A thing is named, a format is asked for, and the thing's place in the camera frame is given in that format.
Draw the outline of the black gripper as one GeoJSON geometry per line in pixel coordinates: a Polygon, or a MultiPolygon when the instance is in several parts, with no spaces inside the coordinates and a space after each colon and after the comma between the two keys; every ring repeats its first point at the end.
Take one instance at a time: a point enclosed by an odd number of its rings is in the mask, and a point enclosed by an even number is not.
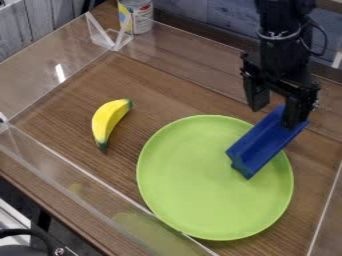
{"type": "Polygon", "coordinates": [[[254,112],[264,109],[270,103],[270,94],[276,92],[286,99],[282,114],[282,126],[293,130],[308,120],[317,107],[321,86],[313,79],[308,67],[290,72],[276,73],[261,65],[261,56],[257,52],[241,55],[244,89],[249,107],[254,112]]]}

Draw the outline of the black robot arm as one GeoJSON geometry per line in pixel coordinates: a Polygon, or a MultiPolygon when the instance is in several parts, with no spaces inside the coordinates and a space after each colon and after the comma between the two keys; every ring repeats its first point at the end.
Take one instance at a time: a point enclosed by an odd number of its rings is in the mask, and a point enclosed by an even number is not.
{"type": "Polygon", "coordinates": [[[328,47],[324,27],[312,19],[316,0],[254,0],[260,15],[260,46],[241,55],[244,89],[254,112],[270,104],[270,94],[285,98],[281,125],[294,129],[309,118],[321,85],[310,70],[310,57],[328,47]]]}

